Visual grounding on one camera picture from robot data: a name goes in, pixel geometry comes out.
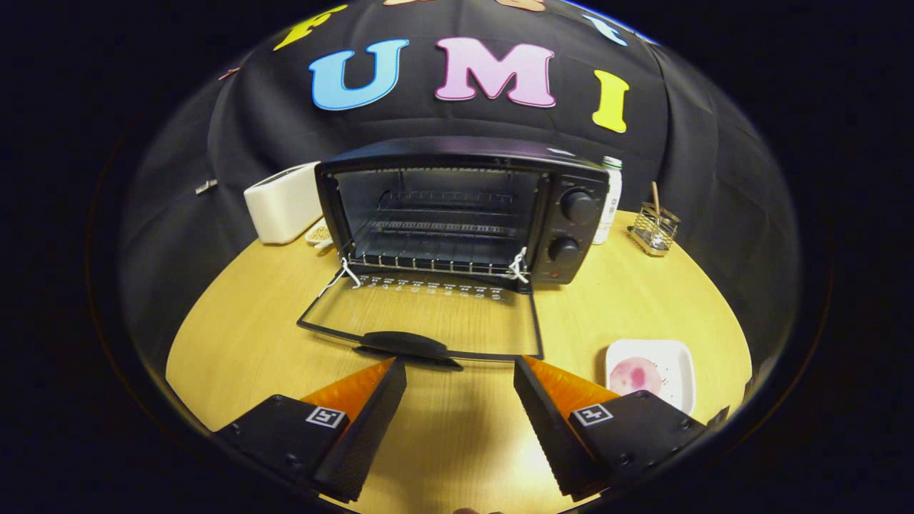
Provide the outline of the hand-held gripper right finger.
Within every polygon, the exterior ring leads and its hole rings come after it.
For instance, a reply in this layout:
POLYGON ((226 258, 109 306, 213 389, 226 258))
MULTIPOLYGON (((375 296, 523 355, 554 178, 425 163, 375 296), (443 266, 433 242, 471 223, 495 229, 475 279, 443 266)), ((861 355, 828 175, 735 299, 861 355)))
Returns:
POLYGON ((614 393, 532 356, 515 358, 513 388, 559 491, 574 500, 639 487, 708 432, 656 394, 614 393))

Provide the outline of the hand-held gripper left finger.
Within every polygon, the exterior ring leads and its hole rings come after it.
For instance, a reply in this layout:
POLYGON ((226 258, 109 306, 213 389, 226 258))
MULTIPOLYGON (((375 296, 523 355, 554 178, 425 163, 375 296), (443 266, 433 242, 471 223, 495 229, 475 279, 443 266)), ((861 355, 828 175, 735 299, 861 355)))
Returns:
POLYGON ((216 437, 295 488, 356 501, 407 387, 389 358, 295 399, 275 394, 216 437))

